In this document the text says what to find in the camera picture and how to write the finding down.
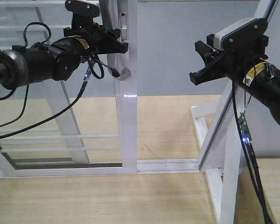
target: black robotic arm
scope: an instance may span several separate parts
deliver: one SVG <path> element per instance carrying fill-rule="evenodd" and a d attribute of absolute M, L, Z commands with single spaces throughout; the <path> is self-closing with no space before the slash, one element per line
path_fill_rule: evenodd
<path fill-rule="evenodd" d="M 126 53 L 128 43 L 120 43 L 120 30 L 106 30 L 103 25 L 93 22 L 99 16 L 99 7 L 95 4 L 67 0 L 65 7 L 73 13 L 71 28 L 65 28 L 64 38 L 47 45 L 37 42 L 27 48 L 26 29 L 24 31 L 25 46 L 15 45 L 12 50 L 0 51 L 0 84 L 14 90 L 17 87 L 37 83 L 46 79 L 67 80 L 80 63 L 89 58 L 104 65 L 98 58 L 100 54 Z M 109 66 L 114 77 L 120 74 Z"/>
<path fill-rule="evenodd" d="M 266 28 L 265 18 L 247 18 L 207 36 L 207 44 L 196 42 L 205 68 L 191 72 L 190 80 L 198 85 L 228 77 L 267 106 L 280 125 L 280 70 L 265 61 Z"/>

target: glass pane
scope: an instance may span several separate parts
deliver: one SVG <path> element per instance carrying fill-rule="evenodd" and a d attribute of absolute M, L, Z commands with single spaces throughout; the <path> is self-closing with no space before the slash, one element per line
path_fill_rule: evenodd
<path fill-rule="evenodd" d="M 12 45 L 23 45 L 23 29 L 28 23 L 39 19 L 49 27 L 55 26 L 51 29 L 50 43 L 53 43 L 63 38 L 63 28 L 70 26 L 71 17 L 72 13 L 65 9 L 64 4 L 38 8 L 0 7 L 0 48 L 11 49 Z M 100 17 L 95 18 L 95 22 L 102 24 Z M 28 46 L 43 41 L 43 31 L 45 29 L 36 31 L 34 27 L 28 28 Z M 101 56 L 100 59 L 106 63 L 106 56 Z M 0 128 L 0 135 L 46 119 L 73 102 L 80 91 L 87 67 L 86 64 L 81 64 L 63 84 L 53 84 L 53 80 L 31 84 L 23 117 Z M 54 86 L 58 91 L 52 94 Z M 25 91 L 25 86 L 20 87 L 11 98 L 0 101 L 0 124 L 13 120 L 20 114 Z M 0 97 L 8 93 L 0 85 Z M 107 70 L 102 80 L 91 77 L 82 98 L 70 111 L 59 119 L 9 139 L 1 139 L 0 145 L 2 153 L 21 166 L 81 163 L 77 161 L 81 152 L 84 152 L 84 159 L 90 163 L 121 162 L 113 77 Z"/>

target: yellow warning sticker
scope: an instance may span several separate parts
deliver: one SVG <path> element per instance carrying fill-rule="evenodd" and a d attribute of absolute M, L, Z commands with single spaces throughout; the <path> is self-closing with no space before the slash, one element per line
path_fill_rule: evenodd
<path fill-rule="evenodd" d="M 78 37 L 76 39 L 83 45 L 85 50 L 89 48 L 88 42 L 85 39 L 80 38 L 81 36 L 73 35 L 73 37 Z"/>
<path fill-rule="evenodd" d="M 260 62 L 253 66 L 246 74 L 243 83 L 245 83 L 247 86 L 250 86 L 253 82 L 254 78 L 261 73 L 264 69 L 266 69 L 266 63 L 267 62 Z"/>

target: warning label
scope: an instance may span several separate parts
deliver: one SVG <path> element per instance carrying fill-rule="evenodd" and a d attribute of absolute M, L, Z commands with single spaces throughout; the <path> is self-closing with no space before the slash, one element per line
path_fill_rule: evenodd
<path fill-rule="evenodd" d="M 253 82 L 254 78 L 262 72 L 264 69 L 266 69 L 266 63 L 267 62 L 260 62 L 253 66 L 246 74 L 243 83 L 245 83 L 247 86 L 250 86 Z"/>

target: light wooden surface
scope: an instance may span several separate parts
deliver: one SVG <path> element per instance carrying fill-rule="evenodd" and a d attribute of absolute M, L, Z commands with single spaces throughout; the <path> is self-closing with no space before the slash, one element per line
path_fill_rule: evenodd
<path fill-rule="evenodd" d="M 189 108 L 219 97 L 196 96 L 148 96 L 138 97 L 138 159 L 188 159 L 198 156 L 194 124 Z M 22 100 L 0 102 L 0 124 L 20 113 Z M 81 134 L 119 133 L 115 97 L 81 98 L 73 107 Z M 51 116 L 44 99 L 29 99 L 22 119 L 8 129 L 18 130 Z M 39 128 L 58 129 L 55 121 Z M 59 131 L 25 132 L 21 135 L 60 135 Z M 84 139 L 87 147 L 119 146 L 119 138 Z M 64 143 L 5 145 L 4 148 L 65 147 Z M 13 159 L 68 157 L 68 152 L 9 153 Z M 92 162 L 120 161 L 120 150 L 89 151 Z"/>
<path fill-rule="evenodd" d="M 0 224 L 214 224 L 200 173 L 0 179 Z"/>
<path fill-rule="evenodd" d="M 199 145 L 189 109 L 218 97 L 138 97 L 138 159 L 197 158 Z"/>
<path fill-rule="evenodd" d="M 267 208 L 274 224 L 280 224 L 280 159 L 258 159 Z M 239 179 L 236 224 L 263 224 L 260 204 L 246 169 Z"/>

